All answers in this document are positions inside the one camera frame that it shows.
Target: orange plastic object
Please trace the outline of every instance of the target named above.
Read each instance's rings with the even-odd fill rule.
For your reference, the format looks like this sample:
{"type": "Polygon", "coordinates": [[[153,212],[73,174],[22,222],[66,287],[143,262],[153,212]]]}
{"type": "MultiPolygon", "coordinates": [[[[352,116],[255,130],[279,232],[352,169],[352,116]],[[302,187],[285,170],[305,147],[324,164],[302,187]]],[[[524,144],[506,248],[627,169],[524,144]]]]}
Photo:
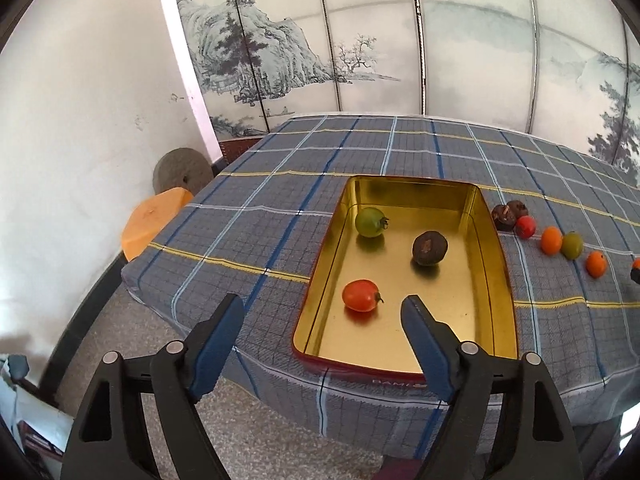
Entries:
{"type": "Polygon", "coordinates": [[[140,256],[156,235],[193,199],[181,187],[174,187],[145,200],[133,210],[120,240],[128,262],[140,256]]]}

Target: tablecloth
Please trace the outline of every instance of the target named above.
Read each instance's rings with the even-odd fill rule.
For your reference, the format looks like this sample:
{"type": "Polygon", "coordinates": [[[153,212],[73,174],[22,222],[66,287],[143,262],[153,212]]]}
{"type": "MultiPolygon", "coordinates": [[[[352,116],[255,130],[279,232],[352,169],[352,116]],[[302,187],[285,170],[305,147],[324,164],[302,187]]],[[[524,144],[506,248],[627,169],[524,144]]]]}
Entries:
{"type": "MultiPolygon", "coordinates": [[[[228,292],[248,309],[224,376],[296,423],[355,446],[423,457],[446,414],[424,388],[310,372],[292,355],[322,237],[348,176],[464,180],[493,206],[526,202],[540,227],[578,231],[575,262],[501,234],[520,353],[539,353],[573,424],[607,420],[640,400],[640,191],[594,158],[541,139],[424,117],[310,116],[284,123],[217,176],[123,270],[132,295],[184,334],[228,292]],[[603,250],[610,271],[584,270],[603,250]]],[[[479,452],[490,449],[492,397],[479,452]]]]}

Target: table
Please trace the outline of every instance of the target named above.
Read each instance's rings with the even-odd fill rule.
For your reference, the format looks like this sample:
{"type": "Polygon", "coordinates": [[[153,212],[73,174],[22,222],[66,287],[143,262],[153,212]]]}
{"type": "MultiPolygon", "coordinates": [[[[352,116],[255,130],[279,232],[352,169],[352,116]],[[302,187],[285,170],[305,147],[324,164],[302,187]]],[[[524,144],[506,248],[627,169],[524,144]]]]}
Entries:
{"type": "MultiPolygon", "coordinates": [[[[524,134],[424,117],[292,118],[217,176],[123,270],[130,293],[187,334],[227,292],[248,309],[223,374],[302,426],[354,446],[421,458],[446,414],[424,388],[364,384],[306,370],[291,334],[322,236],[348,176],[465,180],[493,206],[526,202],[539,226],[576,230],[576,262],[500,234],[520,354],[542,355],[573,424],[619,415],[640,400],[640,190],[594,158],[524,134]],[[591,248],[610,271],[584,270],[591,248]]],[[[492,397],[479,452],[488,452],[492,397]]]]}

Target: orange tomato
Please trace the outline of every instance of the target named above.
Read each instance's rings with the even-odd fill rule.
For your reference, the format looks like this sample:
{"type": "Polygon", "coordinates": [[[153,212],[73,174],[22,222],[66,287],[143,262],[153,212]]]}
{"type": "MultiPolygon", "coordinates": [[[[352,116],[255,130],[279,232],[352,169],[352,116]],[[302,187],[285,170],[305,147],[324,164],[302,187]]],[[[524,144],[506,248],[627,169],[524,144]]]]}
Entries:
{"type": "Polygon", "coordinates": [[[599,278],[605,272],[607,272],[607,267],[609,264],[607,263],[607,258],[600,251],[591,251],[589,256],[587,256],[587,260],[584,263],[584,266],[587,269],[587,272],[591,275],[592,278],[599,278]]]}
{"type": "Polygon", "coordinates": [[[540,238],[540,249],[548,256],[558,254],[562,247],[562,232],[555,226],[547,227],[540,238]]]}
{"type": "Polygon", "coordinates": [[[369,280],[347,283],[342,290],[344,305],[357,312],[369,312],[382,301],[378,286],[369,280]]]}

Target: floor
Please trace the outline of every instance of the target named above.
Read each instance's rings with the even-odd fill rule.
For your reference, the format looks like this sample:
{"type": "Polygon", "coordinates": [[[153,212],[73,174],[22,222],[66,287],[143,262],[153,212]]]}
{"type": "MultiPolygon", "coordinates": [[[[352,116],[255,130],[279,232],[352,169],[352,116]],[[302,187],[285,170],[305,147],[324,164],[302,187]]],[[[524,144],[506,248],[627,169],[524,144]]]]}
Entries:
{"type": "MultiPolygon", "coordinates": [[[[58,391],[61,409],[75,416],[95,367],[109,350],[124,357],[155,353],[178,338],[162,319],[135,302],[121,286],[98,316],[58,391]]],[[[158,469],[177,480],[152,396],[145,415],[158,469]]],[[[220,460],[233,480],[368,480],[380,469],[375,453],[321,438],[220,379],[197,410],[220,460]]]]}

